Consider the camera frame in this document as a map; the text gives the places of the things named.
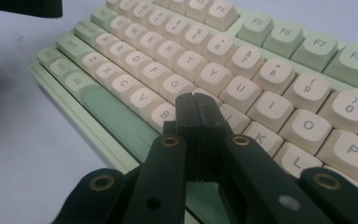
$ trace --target black object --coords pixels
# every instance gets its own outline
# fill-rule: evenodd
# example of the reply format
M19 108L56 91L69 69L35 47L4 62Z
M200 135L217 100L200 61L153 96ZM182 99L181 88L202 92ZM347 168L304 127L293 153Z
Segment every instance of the black object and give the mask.
M176 99L143 165L86 175L53 223L183 223L186 181L217 182L231 223L358 223L358 188L323 168L296 182L199 93Z
M62 16L62 0L0 0L0 10L43 18Z

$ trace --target function key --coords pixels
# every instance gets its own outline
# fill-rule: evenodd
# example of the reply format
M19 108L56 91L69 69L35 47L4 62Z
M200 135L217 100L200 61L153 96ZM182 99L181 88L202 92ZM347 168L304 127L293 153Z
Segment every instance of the function key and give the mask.
M324 74L358 88L358 45L349 44L342 49Z

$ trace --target mechanical keyboard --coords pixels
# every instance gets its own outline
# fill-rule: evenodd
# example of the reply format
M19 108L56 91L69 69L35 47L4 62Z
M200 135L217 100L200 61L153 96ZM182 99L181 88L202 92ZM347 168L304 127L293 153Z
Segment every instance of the mechanical keyboard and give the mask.
M223 0L107 0L29 70L124 174L174 99L202 92L288 174L324 166L358 187L358 44L328 33ZM216 189L187 184L186 223L228 223Z

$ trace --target keyboard row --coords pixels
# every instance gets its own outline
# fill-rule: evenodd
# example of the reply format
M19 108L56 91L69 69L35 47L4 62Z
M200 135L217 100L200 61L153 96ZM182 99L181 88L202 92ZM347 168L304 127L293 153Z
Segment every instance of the keyboard row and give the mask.
M253 137L286 172L299 176L326 164L358 186L357 91L330 94L323 77L297 77L282 58L266 60L258 49L237 46L201 24L168 35L123 15L99 7L72 34L57 38L60 51L39 52L39 61L79 102L96 80L161 133L163 121L175 118L178 95L203 92L235 133ZM200 46L203 35L208 41Z

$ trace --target white surface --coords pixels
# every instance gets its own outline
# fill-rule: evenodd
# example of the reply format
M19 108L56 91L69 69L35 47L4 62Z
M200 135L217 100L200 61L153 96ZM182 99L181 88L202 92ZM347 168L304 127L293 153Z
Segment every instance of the white surface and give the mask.
M358 43L358 1L247 0L243 7ZM49 223L104 163L28 73L36 53L104 0L64 0L64 17L0 12L0 223Z

